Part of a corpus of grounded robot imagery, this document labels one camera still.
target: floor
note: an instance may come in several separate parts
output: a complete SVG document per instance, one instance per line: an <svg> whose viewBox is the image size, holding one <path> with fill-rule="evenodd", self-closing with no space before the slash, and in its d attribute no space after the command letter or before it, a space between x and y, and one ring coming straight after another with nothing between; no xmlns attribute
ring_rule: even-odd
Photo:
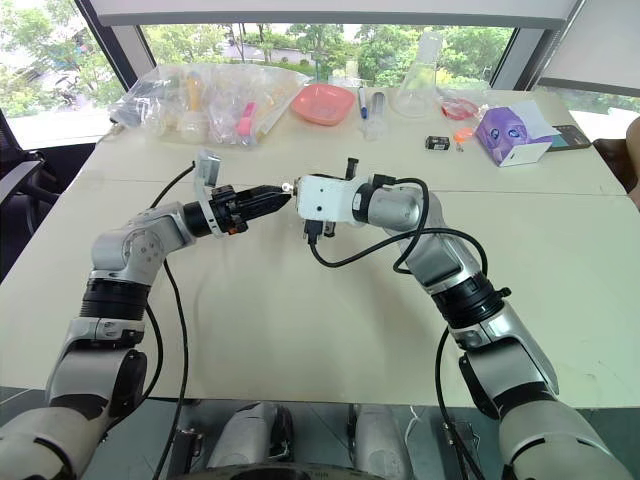
<svg viewBox="0 0 640 480"><path fill-rule="evenodd" d="M40 390L0 387L0 426L29 408L42 406ZM204 401L184 410L181 427L192 427L208 439L196 459L194 471L206 464L215 439L234 411L247 402ZM349 467L344 404L286 403L293 415L297 462L325 463ZM416 407L421 416L409 437L409 453L417 480L458 480L453 452L446 446L437 408ZM109 434L83 476L84 480L149 479L155 470L173 416L174 404L149 400ZM392 407L402 432L411 418L409 408ZM591 422L614 454L640 478L640 409L605 409L581 412ZM470 408L452 409L459 427L470 423L477 437L481 468L488 479L500 478L497 424Z"/></svg>

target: pen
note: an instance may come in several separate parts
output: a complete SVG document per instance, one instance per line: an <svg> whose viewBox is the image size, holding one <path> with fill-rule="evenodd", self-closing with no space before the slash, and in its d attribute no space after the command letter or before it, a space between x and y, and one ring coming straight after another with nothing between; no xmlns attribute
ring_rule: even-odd
<svg viewBox="0 0 640 480"><path fill-rule="evenodd" d="M366 119L369 112L367 110L367 96L364 92L364 87L358 88L358 106L360 107L360 116Z"/></svg>

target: window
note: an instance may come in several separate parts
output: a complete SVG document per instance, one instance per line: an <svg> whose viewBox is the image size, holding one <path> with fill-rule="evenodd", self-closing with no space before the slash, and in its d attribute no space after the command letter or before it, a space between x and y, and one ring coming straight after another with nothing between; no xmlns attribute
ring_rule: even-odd
<svg viewBox="0 0 640 480"><path fill-rule="evenodd" d="M73 0L3 0L0 108L25 149L95 141L124 90Z"/></svg>
<svg viewBox="0 0 640 480"><path fill-rule="evenodd" d="M345 86L397 86L425 29L442 33L437 82L486 88L512 28L365 24L202 24L142 27L158 63L255 62Z"/></svg>
<svg viewBox="0 0 640 480"><path fill-rule="evenodd" d="M640 98L588 92L569 88L542 87L557 93L589 140L625 138L629 124L640 116Z"/></svg>

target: tree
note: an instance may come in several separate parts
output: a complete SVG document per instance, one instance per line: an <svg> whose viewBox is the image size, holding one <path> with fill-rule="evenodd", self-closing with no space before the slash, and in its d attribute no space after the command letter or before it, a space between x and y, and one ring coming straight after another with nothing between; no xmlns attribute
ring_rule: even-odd
<svg viewBox="0 0 640 480"><path fill-rule="evenodd" d="M8 87L23 107L14 102L11 110L20 114L34 114L43 108L64 103L85 95L96 105L104 106L122 95L122 86L113 74L91 33L79 20L71 0L47 0L44 8L16 9L12 0L2 1L0 13L0 48L6 52L24 51L31 65L25 69L28 78L21 72L13 72L15 78ZM57 72L66 79L64 89L49 93L56 95L51 101L42 92L38 77ZM5 68L3 75L8 75ZM34 105L26 107L25 99Z"/></svg>
<svg viewBox="0 0 640 480"><path fill-rule="evenodd" d="M567 88L537 87L557 93L569 110L607 114L609 108L621 108L640 113L640 98L610 93L587 92Z"/></svg>
<svg viewBox="0 0 640 480"><path fill-rule="evenodd" d="M454 76L489 80L511 37L510 28L446 27L438 64Z"/></svg>
<svg viewBox="0 0 640 480"><path fill-rule="evenodd" d="M143 27L158 63L219 63L225 40L218 25L148 25Z"/></svg>
<svg viewBox="0 0 640 480"><path fill-rule="evenodd" d="M0 106L7 117L35 115L58 103L50 93L31 86L25 77L0 65Z"/></svg>
<svg viewBox="0 0 640 480"><path fill-rule="evenodd" d="M271 52L274 48L273 42L273 32L271 31L270 23L259 23L258 24L258 42L256 45L260 47L262 53L264 54L265 63L271 62Z"/></svg>
<svg viewBox="0 0 640 480"><path fill-rule="evenodd" d="M316 62L316 79L326 79L334 68L344 68L348 47L340 24L294 23L287 34L296 35L296 44L304 53L311 53Z"/></svg>
<svg viewBox="0 0 640 480"><path fill-rule="evenodd" d="M407 25L360 27L358 75L371 86L397 86L413 63L421 31Z"/></svg>
<svg viewBox="0 0 640 480"><path fill-rule="evenodd" d="M247 32L244 37L245 43L258 46L260 42L268 40L273 43L273 48L297 48L294 36L273 32L270 23L258 23L257 25L258 31L262 26L263 37L260 37L260 33Z"/></svg>
<svg viewBox="0 0 640 480"><path fill-rule="evenodd" d="M244 38L242 36L242 32L244 30L244 23L239 23L239 32L236 37L235 32L233 31L233 23L221 23L221 26L228 28L228 35L231 43L236 47L238 53L240 54L240 59L242 63L244 63Z"/></svg>

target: pink bowl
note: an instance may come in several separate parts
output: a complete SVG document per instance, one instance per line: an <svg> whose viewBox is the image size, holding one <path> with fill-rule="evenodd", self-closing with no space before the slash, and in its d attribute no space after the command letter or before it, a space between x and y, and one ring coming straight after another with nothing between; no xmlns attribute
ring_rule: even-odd
<svg viewBox="0 0 640 480"><path fill-rule="evenodd" d="M305 120L336 125L347 116L356 96L349 90L316 83L302 89L291 108Z"/></svg>

